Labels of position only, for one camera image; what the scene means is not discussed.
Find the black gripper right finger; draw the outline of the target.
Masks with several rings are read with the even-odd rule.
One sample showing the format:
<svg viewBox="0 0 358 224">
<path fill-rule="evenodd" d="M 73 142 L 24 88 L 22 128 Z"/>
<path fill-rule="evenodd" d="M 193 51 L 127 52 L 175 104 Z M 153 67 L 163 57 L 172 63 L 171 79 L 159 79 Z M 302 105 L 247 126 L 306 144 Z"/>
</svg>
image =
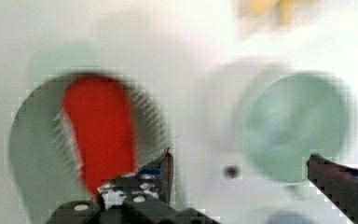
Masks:
<svg viewBox="0 0 358 224">
<path fill-rule="evenodd" d="M 358 224 L 358 169 L 313 153 L 307 161 L 308 180 L 350 221 Z"/>
</svg>

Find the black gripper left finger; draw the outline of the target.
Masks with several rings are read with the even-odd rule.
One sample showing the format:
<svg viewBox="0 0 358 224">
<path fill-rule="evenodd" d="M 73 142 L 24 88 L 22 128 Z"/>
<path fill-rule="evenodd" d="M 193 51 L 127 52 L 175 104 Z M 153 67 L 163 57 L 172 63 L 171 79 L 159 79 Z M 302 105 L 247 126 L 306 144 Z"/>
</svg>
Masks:
<svg viewBox="0 0 358 224">
<path fill-rule="evenodd" d="M 135 173 L 97 188 L 94 201 L 60 205 L 46 224 L 220 224 L 193 209 L 171 207 L 173 157 L 168 149 Z"/>
</svg>

